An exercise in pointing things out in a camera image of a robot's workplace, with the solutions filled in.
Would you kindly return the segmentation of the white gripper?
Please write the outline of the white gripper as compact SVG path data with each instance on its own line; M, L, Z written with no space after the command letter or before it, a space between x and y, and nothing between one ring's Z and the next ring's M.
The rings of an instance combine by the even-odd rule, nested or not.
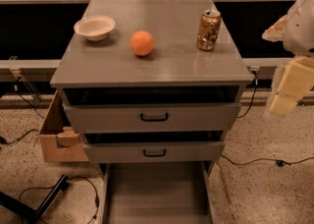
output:
M277 42L284 39L287 16L282 16L266 29L262 38ZM314 60L309 57L297 57L288 62L283 78L274 96L269 111L277 116L288 115L306 93L314 86Z

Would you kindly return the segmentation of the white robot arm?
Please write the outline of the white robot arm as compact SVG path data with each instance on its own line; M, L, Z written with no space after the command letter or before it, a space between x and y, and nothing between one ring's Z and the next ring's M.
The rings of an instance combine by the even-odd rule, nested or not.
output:
M314 86L314 0L296 0L288 12L266 29L262 38L283 43L294 57L279 64L272 81L265 116L287 116Z

